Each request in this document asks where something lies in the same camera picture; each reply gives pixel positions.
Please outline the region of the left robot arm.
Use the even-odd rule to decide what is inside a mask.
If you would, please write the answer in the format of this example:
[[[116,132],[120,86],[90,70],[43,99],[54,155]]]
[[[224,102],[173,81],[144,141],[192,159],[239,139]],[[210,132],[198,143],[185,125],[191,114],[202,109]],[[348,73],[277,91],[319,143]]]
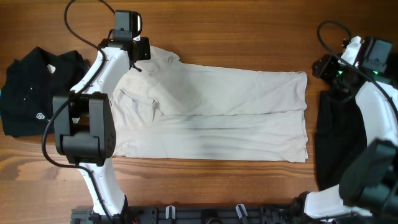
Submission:
[[[115,28],[96,46],[97,58],[70,91],[53,98],[57,152],[67,168],[78,169],[93,199],[90,223],[133,223],[127,197],[115,178],[111,157],[116,129],[109,97],[119,80],[139,60],[150,59],[147,37],[141,37],[142,17],[135,11],[115,12]]]

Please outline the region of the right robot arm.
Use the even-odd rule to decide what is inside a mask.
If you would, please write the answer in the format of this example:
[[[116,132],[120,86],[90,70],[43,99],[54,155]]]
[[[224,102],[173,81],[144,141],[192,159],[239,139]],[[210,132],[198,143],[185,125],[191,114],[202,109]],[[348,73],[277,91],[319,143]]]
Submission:
[[[397,222],[397,89],[382,76],[392,43],[354,37],[343,47],[312,66],[330,86],[315,133],[319,189],[263,207],[265,223]]]

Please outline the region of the beige t-shirt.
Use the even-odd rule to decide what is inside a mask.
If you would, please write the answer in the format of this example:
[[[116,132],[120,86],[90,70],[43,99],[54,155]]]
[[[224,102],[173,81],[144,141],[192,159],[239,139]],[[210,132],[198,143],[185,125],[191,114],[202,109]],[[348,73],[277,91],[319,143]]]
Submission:
[[[118,83],[115,155],[305,162],[304,72],[187,64],[158,47]]]

